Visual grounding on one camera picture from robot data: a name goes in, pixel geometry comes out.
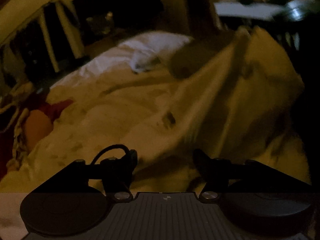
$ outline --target orange object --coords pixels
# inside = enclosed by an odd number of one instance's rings
[[[40,110],[32,110],[23,125],[29,152],[32,151],[38,141],[46,137],[52,130],[53,124],[50,118]]]

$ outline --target red fabric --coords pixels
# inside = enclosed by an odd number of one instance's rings
[[[73,103],[72,100],[65,100],[50,105],[45,101],[46,96],[46,93],[39,95],[32,94],[27,99],[27,101],[21,106],[20,113],[16,118],[15,122],[11,125],[11,127],[5,133],[0,133],[0,181],[7,174],[6,164],[12,158],[14,127],[23,109],[28,108],[30,111],[38,109],[44,112],[50,118],[51,122],[53,122],[54,120],[60,117],[61,112],[65,108],[67,108]]]
[[[53,123],[54,120],[58,119],[62,113],[62,111],[70,106],[73,103],[71,99],[67,99],[65,101],[58,102],[56,104],[50,105],[44,102],[38,110],[44,112],[44,114],[50,118]]]

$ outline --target comforter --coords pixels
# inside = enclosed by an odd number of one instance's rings
[[[72,99],[54,129],[0,183],[0,236],[23,235],[19,203],[75,159],[90,162],[117,143],[138,152],[132,192],[181,192],[199,176],[192,150],[235,163],[255,159],[309,183],[302,142],[289,109],[303,90],[285,51],[262,29],[234,41],[187,79],[167,62],[190,37],[150,32],[121,43],[52,87],[47,102]],[[130,67],[135,51],[160,58],[148,72]],[[121,157],[113,150],[100,159]],[[103,190],[100,181],[91,186]],[[193,190],[201,191],[203,185]]]

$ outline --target black cable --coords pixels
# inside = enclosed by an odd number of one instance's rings
[[[104,148],[103,150],[101,150],[92,160],[92,162],[90,163],[90,165],[94,165],[96,163],[96,161],[106,152],[113,150],[113,149],[122,149],[124,150],[125,154],[129,154],[129,149],[127,148],[127,146],[123,145],[123,144],[114,144],[114,145],[110,145],[107,148]]]

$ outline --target logo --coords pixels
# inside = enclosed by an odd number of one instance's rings
[[[168,201],[168,200],[171,199],[171,197],[170,197],[170,196],[165,196],[163,199],[166,200],[166,201]]]

